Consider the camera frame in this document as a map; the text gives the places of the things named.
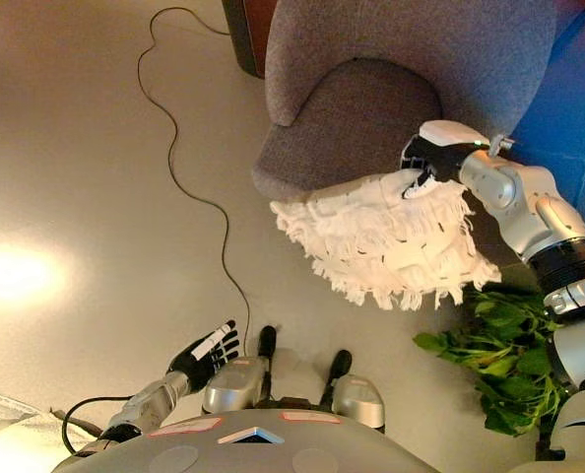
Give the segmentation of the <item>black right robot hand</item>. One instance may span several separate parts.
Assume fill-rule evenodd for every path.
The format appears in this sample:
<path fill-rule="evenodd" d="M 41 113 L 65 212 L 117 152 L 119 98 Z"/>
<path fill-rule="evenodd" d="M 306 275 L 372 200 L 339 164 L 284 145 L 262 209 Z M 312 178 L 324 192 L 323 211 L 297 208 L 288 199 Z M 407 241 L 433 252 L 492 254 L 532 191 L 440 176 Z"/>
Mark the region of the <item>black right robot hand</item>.
<path fill-rule="evenodd" d="M 403 191 L 404 199 L 415 199 L 436 188 L 442 178 L 452 178 L 465 159 L 488 150 L 490 139 L 458 121 L 429 120 L 411 137 L 400 155 L 399 169 L 419 170 L 420 175 Z"/>

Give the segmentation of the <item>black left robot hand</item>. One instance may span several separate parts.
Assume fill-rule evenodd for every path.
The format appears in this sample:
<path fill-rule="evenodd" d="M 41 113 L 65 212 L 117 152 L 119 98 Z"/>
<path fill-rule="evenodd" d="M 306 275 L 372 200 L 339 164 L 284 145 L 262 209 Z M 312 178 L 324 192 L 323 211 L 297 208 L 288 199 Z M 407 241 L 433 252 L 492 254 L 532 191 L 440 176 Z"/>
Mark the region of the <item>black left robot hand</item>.
<path fill-rule="evenodd" d="M 185 393 L 197 393 L 225 364 L 239 356 L 238 348 L 235 321 L 229 320 L 176 355 L 167 371 L 185 374 Z"/>

